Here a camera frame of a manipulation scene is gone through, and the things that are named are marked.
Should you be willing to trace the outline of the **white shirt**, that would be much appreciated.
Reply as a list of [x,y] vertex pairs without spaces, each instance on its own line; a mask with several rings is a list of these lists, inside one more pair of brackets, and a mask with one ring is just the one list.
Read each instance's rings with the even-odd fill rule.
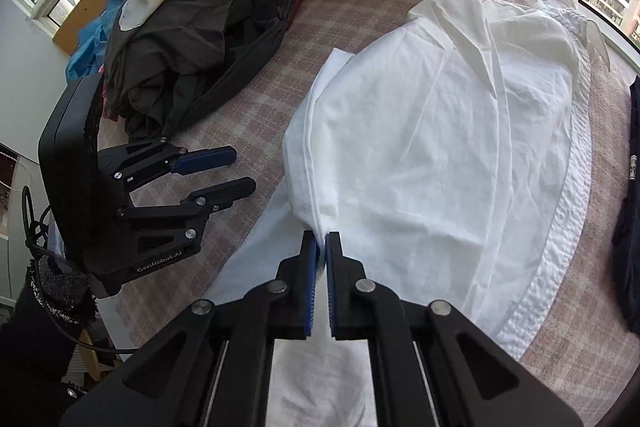
[[578,0],[423,0],[331,53],[283,139],[284,178],[209,296],[273,274],[303,227],[410,303],[444,299],[520,357],[575,254],[591,181]]

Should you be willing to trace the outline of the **yellow wooden stool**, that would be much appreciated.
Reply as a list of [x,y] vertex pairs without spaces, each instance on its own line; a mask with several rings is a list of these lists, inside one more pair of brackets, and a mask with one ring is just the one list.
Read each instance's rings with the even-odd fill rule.
[[87,373],[93,381],[99,383],[104,378],[122,365],[122,357],[114,353],[110,348],[95,346],[88,329],[84,329],[79,340],[84,343],[79,347],[79,353],[85,364]]

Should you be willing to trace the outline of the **dark grey printed t-shirt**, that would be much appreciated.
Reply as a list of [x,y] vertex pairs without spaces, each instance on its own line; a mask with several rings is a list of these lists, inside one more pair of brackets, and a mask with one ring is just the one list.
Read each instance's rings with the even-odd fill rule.
[[126,0],[106,48],[104,116],[178,124],[224,60],[233,0]]

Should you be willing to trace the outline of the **pink plaid tablecloth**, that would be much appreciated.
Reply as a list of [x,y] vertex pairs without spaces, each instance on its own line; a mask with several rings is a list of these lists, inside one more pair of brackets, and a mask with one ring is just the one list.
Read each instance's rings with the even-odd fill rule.
[[[191,150],[231,145],[236,163],[166,176],[134,195],[138,205],[178,202],[199,187],[251,176],[256,193],[208,222],[202,251],[99,303],[115,345],[140,345],[212,285],[241,246],[283,176],[288,122],[333,49],[358,52],[401,25],[421,0],[305,0],[278,53],[235,98],[176,136]],[[620,52],[592,65],[592,182],[582,237],[551,310],[525,353],[526,367],[588,426],[607,424],[629,397],[639,340],[627,331],[611,274],[611,239],[626,192],[629,87],[636,71]]]

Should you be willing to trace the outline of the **small wooden board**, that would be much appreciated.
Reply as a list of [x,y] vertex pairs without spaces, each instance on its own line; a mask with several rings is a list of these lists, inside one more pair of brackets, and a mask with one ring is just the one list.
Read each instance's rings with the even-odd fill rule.
[[79,42],[79,31],[98,18],[105,10],[107,0],[80,0],[54,34],[52,42],[71,56]]

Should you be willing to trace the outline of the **black trousers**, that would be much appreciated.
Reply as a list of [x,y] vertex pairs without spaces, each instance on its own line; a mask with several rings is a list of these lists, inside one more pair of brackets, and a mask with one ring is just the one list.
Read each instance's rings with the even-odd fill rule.
[[226,104],[277,53],[304,0],[233,0],[226,20],[140,30],[122,57],[122,106],[131,142],[170,138]]

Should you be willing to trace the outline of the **navy blue folded garment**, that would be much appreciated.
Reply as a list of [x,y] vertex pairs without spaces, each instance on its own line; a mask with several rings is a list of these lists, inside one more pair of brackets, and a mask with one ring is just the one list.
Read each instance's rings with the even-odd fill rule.
[[629,87],[629,164],[627,192],[612,238],[617,302],[628,329],[639,334],[639,77]]

